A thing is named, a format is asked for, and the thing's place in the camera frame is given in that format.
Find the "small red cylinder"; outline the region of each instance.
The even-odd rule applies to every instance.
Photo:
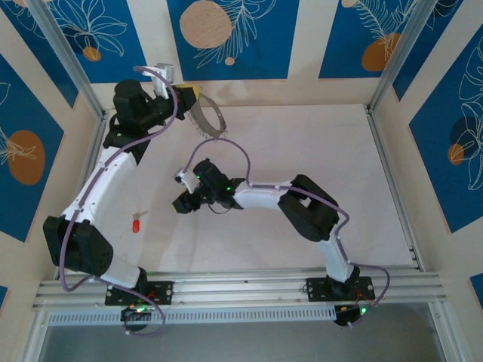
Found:
[[[139,228],[140,228],[139,220],[134,220],[133,221],[133,233],[137,234],[139,232]]]

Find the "white floor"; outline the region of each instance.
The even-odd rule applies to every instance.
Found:
[[[251,157],[251,179],[280,182],[304,173],[351,216],[343,230],[349,258],[375,265],[411,265],[401,225],[365,112],[360,105],[228,107],[227,137]],[[135,174],[125,180],[101,232],[117,254],[150,271],[202,272],[323,266],[315,243],[274,210],[213,214],[206,206],[177,214],[183,191],[173,175],[203,138],[190,121],[176,121],[154,139]],[[245,177],[246,161],[227,143],[210,143],[192,167],[210,158],[229,178]],[[148,213],[140,232],[133,213]]]

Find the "white robotic arm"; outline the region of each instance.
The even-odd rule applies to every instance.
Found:
[[[337,204],[308,177],[299,175],[284,183],[253,183],[256,187],[249,186],[243,179],[228,180],[207,159],[195,166],[195,172],[180,170],[175,180],[186,187],[186,192],[173,203],[177,212],[188,213],[199,209],[204,203],[213,202],[226,208],[264,207],[282,211],[303,237],[316,241],[317,247],[324,254],[329,277],[340,283],[350,278],[354,266],[344,259],[334,235],[337,212],[310,198],[288,197],[290,187],[304,186],[332,204]]]
[[[44,233],[52,261],[59,265],[67,226],[78,212],[69,235],[65,267],[144,294],[147,284],[145,271],[119,257],[116,254],[115,242],[106,240],[99,232],[99,227],[122,180],[135,172],[149,141],[120,153],[108,167],[106,161],[120,148],[149,136],[148,130],[152,127],[164,125],[165,119],[173,112],[173,100],[163,97],[165,94],[154,100],[146,100],[145,92],[136,81],[119,83],[115,92],[115,118],[118,119],[118,124],[115,124],[115,118],[109,123],[109,133],[103,143],[104,150],[96,169],[79,196],[62,215],[47,218]],[[183,118],[183,114],[196,104],[198,98],[195,91],[187,87],[176,88],[176,92],[179,106],[177,117]],[[97,174],[99,179],[92,184],[91,179]],[[279,210],[300,235],[317,243],[325,255],[328,277],[332,282],[347,289],[347,285],[352,285],[358,278],[357,268],[344,259],[333,233],[334,226],[339,222],[337,211],[325,203],[291,190],[303,189],[337,205],[333,198],[307,176],[297,175],[291,181],[266,187],[262,183],[249,186],[245,179],[228,179],[207,159],[197,164],[194,172],[180,171],[175,179],[186,186],[186,191],[173,203],[178,213],[196,211],[203,204],[214,202],[227,209],[265,207]]]

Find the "purple cable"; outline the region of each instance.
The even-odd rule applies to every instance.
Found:
[[[188,164],[184,167],[183,172],[187,172],[189,166],[191,165],[191,163],[193,161],[193,158],[195,157],[196,152],[200,149],[200,147],[202,147],[204,144],[206,144],[208,142],[216,142],[216,141],[228,142],[228,143],[234,145],[237,149],[239,149],[243,153],[243,155],[247,159],[247,174],[246,174],[245,179],[246,179],[247,184],[250,187],[253,187],[254,189],[275,189],[275,185],[254,185],[250,182],[251,162],[250,162],[250,157],[248,156],[248,153],[238,143],[231,141],[231,140],[228,140],[226,138],[210,138],[208,140],[204,140],[203,142],[199,143],[195,147],[195,149],[193,150],[191,156],[189,157]],[[386,278],[387,278],[386,286],[384,287],[381,294],[376,298],[376,300],[374,301],[374,303],[371,306],[371,308],[377,307],[379,305],[379,303],[381,302],[381,300],[383,300],[384,296],[386,295],[387,290],[389,289],[389,285],[391,284],[391,276],[389,275],[389,272],[385,268],[383,268],[382,266],[358,264],[356,262],[351,262],[349,260],[347,253],[346,253],[346,251],[345,251],[345,249],[342,245],[342,242],[340,241],[340,237],[339,237],[340,230],[345,225],[347,225],[347,223],[350,220],[349,214],[346,211],[344,211],[343,209],[341,209],[340,207],[338,207],[337,205],[332,204],[330,201],[327,201],[327,200],[321,198],[320,196],[317,196],[317,195],[315,195],[311,192],[308,192],[304,189],[300,189],[298,187],[293,187],[293,186],[279,186],[279,188],[282,189],[282,190],[290,190],[290,191],[294,191],[294,192],[299,192],[302,195],[308,196],[308,197],[310,197],[314,200],[322,202],[323,204],[331,207],[332,209],[336,210],[338,213],[341,213],[344,216],[344,218],[345,218],[344,221],[342,221],[334,231],[334,237],[335,237],[335,240],[337,242],[337,246],[339,247],[340,253],[342,254],[342,257],[344,258],[344,260],[352,266],[355,266],[355,267],[358,267],[358,268],[369,268],[369,269],[381,270],[382,272],[384,272],[384,274],[386,274]]]
[[[111,157],[109,157],[107,159],[106,163],[104,164],[104,167],[100,168],[97,171],[97,173],[94,175],[92,180],[89,182],[88,187],[85,189],[85,192],[84,192],[83,196],[81,197],[81,200],[78,203],[80,208],[82,208],[84,206],[85,201],[87,200],[89,194],[91,193],[92,189],[96,185],[96,182],[101,177],[102,173],[107,170],[107,167],[111,164],[111,162],[113,162],[115,160],[116,157],[118,157],[125,150],[130,149],[131,147],[137,146],[140,143],[152,140],[153,138],[155,138],[155,137],[159,136],[160,134],[164,133],[173,124],[174,119],[176,118],[176,114],[178,112],[177,95],[176,95],[176,92],[174,91],[174,88],[171,86],[171,84],[169,84],[169,82],[166,79],[164,79],[163,77],[161,77],[158,73],[156,73],[156,72],[152,71],[151,69],[146,68],[144,66],[135,66],[134,71],[136,71],[136,72],[148,72],[148,73],[151,73],[154,76],[158,77],[159,79],[161,79],[161,81],[166,85],[166,87],[168,88],[168,90],[171,93],[171,96],[173,97],[173,103],[174,103],[173,114],[171,115],[169,121],[166,123],[166,125],[161,130],[158,130],[157,132],[152,133],[149,136],[141,138],[140,140],[133,141],[133,142],[127,144],[126,146],[121,147],[118,151],[116,151]],[[74,226],[74,223],[75,223],[78,215],[79,215],[79,210],[76,210],[74,212],[74,214],[72,215],[72,218],[69,221],[69,224],[67,225],[67,230],[66,230],[66,233],[63,236],[63,240],[62,240],[62,247],[60,248],[59,279],[60,279],[60,284],[62,285],[62,289],[64,289],[66,292],[72,292],[72,291],[76,290],[81,284],[83,284],[86,280],[91,278],[91,276],[87,276],[85,278],[82,278],[73,287],[69,287],[67,285],[67,282],[66,282],[65,264],[66,264],[67,244],[69,243],[69,237],[72,233],[72,228]],[[116,285],[116,284],[112,284],[112,283],[107,282],[107,281],[103,281],[100,278],[96,278],[96,280],[101,281],[101,282],[108,284],[108,285],[112,285],[116,289],[123,290],[126,293],[130,293],[134,296],[137,296],[138,298],[141,298],[145,302],[148,302],[150,305],[152,305],[155,308],[155,310],[159,314],[161,314],[161,316],[162,316],[162,319],[163,319],[162,325],[153,333],[147,333],[147,334],[133,333],[133,332],[128,330],[127,325],[125,323],[124,327],[125,327],[126,331],[128,331],[130,334],[132,334],[134,336],[157,336],[158,334],[162,333],[162,330],[164,329],[164,325],[165,325],[165,315],[162,312],[162,310],[158,307],[158,305],[155,304],[151,299],[143,296],[142,294],[140,294],[138,292],[130,290],[128,288],[124,288],[120,285]]]

